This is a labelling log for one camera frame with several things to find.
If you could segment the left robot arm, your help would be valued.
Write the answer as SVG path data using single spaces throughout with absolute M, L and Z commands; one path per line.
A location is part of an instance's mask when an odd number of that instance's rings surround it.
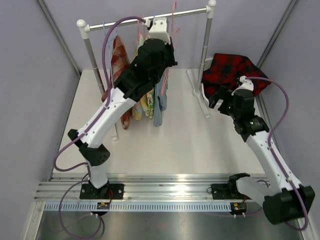
M 103 145 L 103 140 L 111 127 L 159 83 L 168 67 L 177 64 L 171 40 L 147 39 L 138 48 L 132 63 L 115 80 L 108 94 L 109 99 L 104 101 L 85 126 L 69 130 L 68 137 L 88 163 L 89 181 L 84 185 L 88 194 L 98 199 L 108 194 L 109 180 L 103 165 L 111 154 Z

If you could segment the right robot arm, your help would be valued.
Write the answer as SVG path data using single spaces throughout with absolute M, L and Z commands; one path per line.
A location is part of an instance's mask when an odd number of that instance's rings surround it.
M 315 192 L 311 186 L 303 186 L 282 158 L 268 125 L 255 113 L 252 90 L 238 88 L 231 91 L 221 86 L 209 98 L 209 107 L 214 108 L 219 100 L 222 103 L 218 111 L 232 118 L 235 131 L 257 157 L 270 184 L 266 187 L 249 174 L 238 173 L 228 180 L 228 195 L 232 198 L 245 195 L 255 201 L 273 225 L 301 218 L 308 224 Z

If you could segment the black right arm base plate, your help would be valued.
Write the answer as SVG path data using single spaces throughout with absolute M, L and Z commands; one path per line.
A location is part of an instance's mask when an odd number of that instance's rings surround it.
M 241 194 L 231 192 L 226 183 L 213 183 L 206 192 L 212 196 L 214 200 L 243 200 Z

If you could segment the pink wire hanger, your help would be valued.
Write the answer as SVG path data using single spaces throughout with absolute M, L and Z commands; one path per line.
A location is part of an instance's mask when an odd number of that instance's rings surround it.
M 177 10 L 177 1 L 174 1 L 173 2 L 173 6 L 172 6 L 172 14 L 171 14 L 171 38 L 172 38 L 172 41 L 171 43 L 173 44 L 173 46 L 175 45 L 173 40 L 174 40 L 174 36 L 175 36 L 175 24 L 174 24 L 174 13 L 176 12 Z M 164 72 L 164 79 L 163 79 L 163 83 L 162 83 L 162 86 L 161 86 L 161 92 L 160 92 L 160 96 L 162 97 L 165 93 L 165 88 L 166 88 L 166 84 L 167 84 L 167 81 L 168 81 L 168 77 L 169 77 L 169 68 L 167 68 Z

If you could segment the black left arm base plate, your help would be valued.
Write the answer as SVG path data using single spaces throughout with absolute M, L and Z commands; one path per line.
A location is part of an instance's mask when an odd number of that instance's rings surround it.
M 101 188 L 95 188 L 91 183 L 81 185 L 79 198 L 81 200 L 122 200 L 124 185 L 121 183 L 107 183 Z

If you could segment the red black plaid skirt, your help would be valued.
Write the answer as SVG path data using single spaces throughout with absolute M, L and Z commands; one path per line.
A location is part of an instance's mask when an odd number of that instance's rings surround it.
M 215 53 L 211 68 L 208 70 L 204 79 L 208 81 L 217 92 L 220 86 L 225 86 L 229 90 L 235 90 L 238 87 L 238 80 L 241 76 L 267 77 L 264 72 L 254 65 L 246 56 Z

